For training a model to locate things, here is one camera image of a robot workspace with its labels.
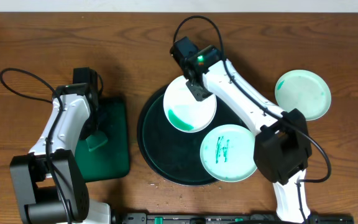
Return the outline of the white plate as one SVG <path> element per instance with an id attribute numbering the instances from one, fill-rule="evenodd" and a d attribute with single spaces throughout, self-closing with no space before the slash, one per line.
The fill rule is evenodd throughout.
<path id="1" fill-rule="evenodd" d="M 225 124 L 210 131 L 200 147 L 200 159 L 208 174 L 223 182 L 240 182 L 256 170 L 255 136 L 245 127 Z"/>
<path id="2" fill-rule="evenodd" d="M 174 79 L 163 96 L 163 110 L 170 124 L 179 131 L 195 133 L 206 128 L 217 110 L 214 95 L 197 101 L 186 86 L 184 76 Z"/>
<path id="3" fill-rule="evenodd" d="M 308 70 L 291 70 L 283 74 L 275 85 L 275 99 L 287 112 L 299 110 L 307 121 L 324 116 L 332 100 L 328 84 Z"/>

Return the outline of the green scrub sponge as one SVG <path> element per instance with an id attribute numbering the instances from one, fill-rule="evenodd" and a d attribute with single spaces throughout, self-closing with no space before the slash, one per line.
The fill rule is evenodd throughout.
<path id="1" fill-rule="evenodd" d="M 93 152 L 104 146 L 108 142 L 108 137 L 104 132 L 97 130 L 85 139 L 89 152 Z"/>

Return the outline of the white plate top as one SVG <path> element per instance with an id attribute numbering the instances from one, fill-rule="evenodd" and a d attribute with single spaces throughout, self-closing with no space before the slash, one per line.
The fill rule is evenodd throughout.
<path id="1" fill-rule="evenodd" d="M 275 85 L 275 99 L 287 112 L 299 110 L 307 121 L 324 116 L 332 100 L 328 84 L 308 70 L 291 70 L 283 74 Z"/>

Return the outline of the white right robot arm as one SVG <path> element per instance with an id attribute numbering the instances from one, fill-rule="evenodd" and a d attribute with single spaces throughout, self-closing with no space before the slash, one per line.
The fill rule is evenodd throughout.
<path id="1" fill-rule="evenodd" d="M 186 68 L 183 73 L 198 101 L 217 96 L 255 136 L 254 162 L 273 183 L 279 219 L 306 223 L 310 210 L 304 181 L 311 144 L 304 115 L 297 109 L 286 112 L 266 99 L 229 60 L 220 60 L 202 72 Z"/>

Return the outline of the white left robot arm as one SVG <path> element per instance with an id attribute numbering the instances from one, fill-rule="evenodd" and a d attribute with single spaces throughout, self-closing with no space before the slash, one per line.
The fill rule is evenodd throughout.
<path id="1" fill-rule="evenodd" d="M 29 153 L 10 163 L 23 223 L 111 223 L 108 204 L 91 200 L 75 161 L 78 141 L 94 130 L 98 86 L 59 86 L 46 127 Z"/>

